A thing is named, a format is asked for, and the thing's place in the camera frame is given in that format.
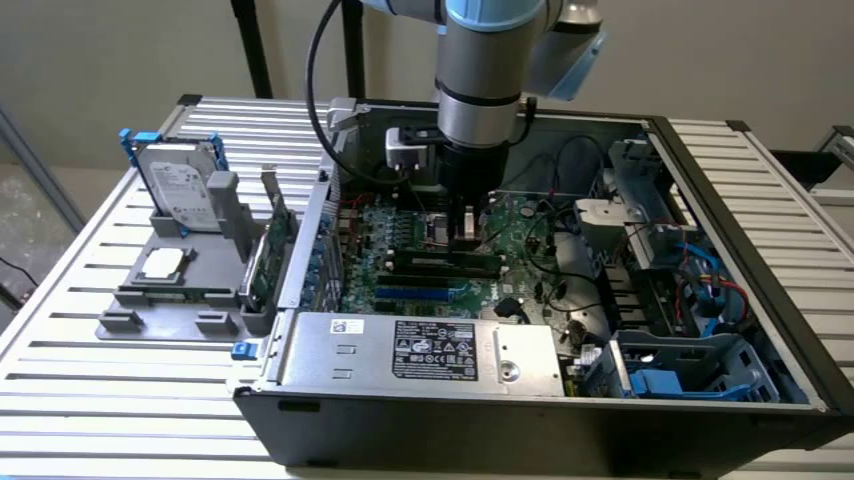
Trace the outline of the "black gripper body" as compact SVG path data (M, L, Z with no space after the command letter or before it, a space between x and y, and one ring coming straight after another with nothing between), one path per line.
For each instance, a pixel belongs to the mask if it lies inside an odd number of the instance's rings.
M495 147L472 148L447 143L439 148L439 183L463 199L479 198L503 182L509 152L507 142Z

